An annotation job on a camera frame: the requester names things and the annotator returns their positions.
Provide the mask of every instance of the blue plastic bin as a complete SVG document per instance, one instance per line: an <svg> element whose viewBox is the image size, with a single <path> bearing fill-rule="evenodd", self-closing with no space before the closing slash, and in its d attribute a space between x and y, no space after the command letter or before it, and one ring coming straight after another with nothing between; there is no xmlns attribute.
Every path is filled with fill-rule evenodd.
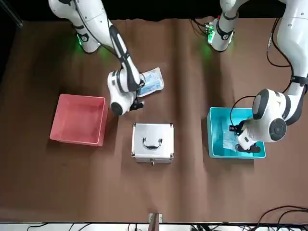
<svg viewBox="0 0 308 231"><path fill-rule="evenodd" d="M265 157L265 147L263 142L257 142L260 147L259 153L241 153L223 148L223 131L229 130L231 108L211 107L207 115L207 137L208 153L212 158L240 158L257 159ZM232 111L232 121L234 125L242 120L252 117L251 108L234 108Z"/></svg>

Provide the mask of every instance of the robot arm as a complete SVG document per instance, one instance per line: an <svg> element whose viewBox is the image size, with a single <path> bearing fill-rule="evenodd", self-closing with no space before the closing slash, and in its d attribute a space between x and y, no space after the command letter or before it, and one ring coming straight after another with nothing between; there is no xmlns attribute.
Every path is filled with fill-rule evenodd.
<svg viewBox="0 0 308 231"><path fill-rule="evenodd" d="M69 19L83 49L94 52L100 45L114 48L122 68L108 75L111 108L116 115L143 106L135 103L136 91L143 81L132 62L118 29L108 19L101 0L49 0L55 15Z"/></svg>
<svg viewBox="0 0 308 231"><path fill-rule="evenodd" d="M286 127L301 116L308 84L308 1L281 1L286 3L286 9L278 30L277 42L293 67L291 83L285 94L264 89L255 97L253 118L236 126L239 131L238 151L250 150L257 141L281 140L286 134ZM228 41L223 41L215 34L211 45L214 49L223 51L228 44Z"/></svg>

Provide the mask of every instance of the black wire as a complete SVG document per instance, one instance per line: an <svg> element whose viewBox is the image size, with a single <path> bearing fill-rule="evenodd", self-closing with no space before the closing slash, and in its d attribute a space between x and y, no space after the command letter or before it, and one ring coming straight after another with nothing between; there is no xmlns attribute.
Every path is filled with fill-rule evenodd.
<svg viewBox="0 0 308 231"><path fill-rule="evenodd" d="M193 21L194 23L196 23L198 26L203 26L203 27L205 27L204 24L199 23L195 18L192 18L192 21Z"/></svg>
<svg viewBox="0 0 308 231"><path fill-rule="evenodd" d="M69 230L68 230L68 231L71 231L71 229L72 229L73 225L74 225L74 223L72 224L72 226L69 228Z"/></svg>
<svg viewBox="0 0 308 231"><path fill-rule="evenodd" d="M300 206L293 206L293 205L284 205L284 206L272 208L272 209L270 209L270 210L264 212L264 213L261 215L261 217L260 217L260 219L259 219L259 221L258 221L257 226L255 226L255 227L252 229L252 231L255 231L257 228L259 228L260 222L261 222L261 220L264 218L264 216L265 216L266 214L268 214L268 213L270 213L270 212L272 212L272 211L278 210L278 209L282 209L282 208L297 208L297 209L303 209L303 210L307 210L307 211L308 211L308 208L300 207Z"/></svg>
<svg viewBox="0 0 308 231"><path fill-rule="evenodd" d="M232 106L231 111L230 111L230 121L231 121L232 126L234 126L234 124L233 124L233 122L232 122L231 113L232 113L234 107L236 106L236 104L237 104L239 101L241 101L241 100L243 100L243 99L245 99L245 98L254 98L254 97L256 97L256 96L255 96L255 95L254 95L254 96L253 96L253 95L244 96L244 97L240 98L239 100L237 100L237 101L234 103L234 105Z"/></svg>
<svg viewBox="0 0 308 231"><path fill-rule="evenodd" d="M306 209L293 209L293 210L288 210L284 213L282 213L282 215L279 217L278 219L278 224L280 224L281 219L283 218L284 215L288 214L288 213L293 213L293 212L302 212L302 213L308 213L308 210Z"/></svg>
<svg viewBox="0 0 308 231"><path fill-rule="evenodd" d="M270 64L272 64L273 66L276 66L276 67L290 67L291 65L277 65L277 64L274 64L270 58L269 58L269 48L270 48L270 43L272 42L275 46L275 48L280 51L280 49L277 47L275 41L274 41L274 33L275 33L275 29L276 29L276 26L279 22L279 18L276 18L274 24L273 24L273 27L272 27L272 30L271 30L271 33L270 33L270 38L269 38L269 43L268 43L268 47L267 47L267 50L266 50L266 58L268 60L268 62Z"/></svg>
<svg viewBox="0 0 308 231"><path fill-rule="evenodd" d="M190 21L190 23L191 23L191 25L192 25L192 30L193 30L194 34L195 34L197 37L199 37L198 35L203 36L203 35L204 35L203 33L200 33L199 31L197 31L197 30L195 29L195 27L193 26L192 20L189 19L189 21Z"/></svg>
<svg viewBox="0 0 308 231"><path fill-rule="evenodd" d="M37 226L31 225L31 226L29 226L29 227L27 228L27 231L29 231L30 228L39 228L39 227L43 227L43 226L48 225L48 224L49 224L49 223L44 223L44 224L37 225Z"/></svg>
<svg viewBox="0 0 308 231"><path fill-rule="evenodd" d="M290 67L291 68L291 78L294 76L294 70L293 70L293 67L289 61L289 59L285 56L285 54L279 49L279 47L276 45L276 42L274 40L274 33L275 33L275 30L276 30L276 27L277 27L277 24L279 23L279 20L280 18L276 18L275 22L274 22L274 25L273 25L273 28L272 28L272 31L271 31L271 42L273 43L274 47L277 49L277 51L286 59L286 61L288 62L288 66L280 66L280 65L274 65L274 66L278 66L278 67ZM289 82L288 86L282 91L282 93L285 93L289 87L291 85L291 81Z"/></svg>
<svg viewBox="0 0 308 231"><path fill-rule="evenodd" d="M87 226L89 226L89 225L91 225L92 223L89 223L89 224L86 224L84 227L82 227L80 230L78 230L78 231L82 231L85 227L87 227Z"/></svg>

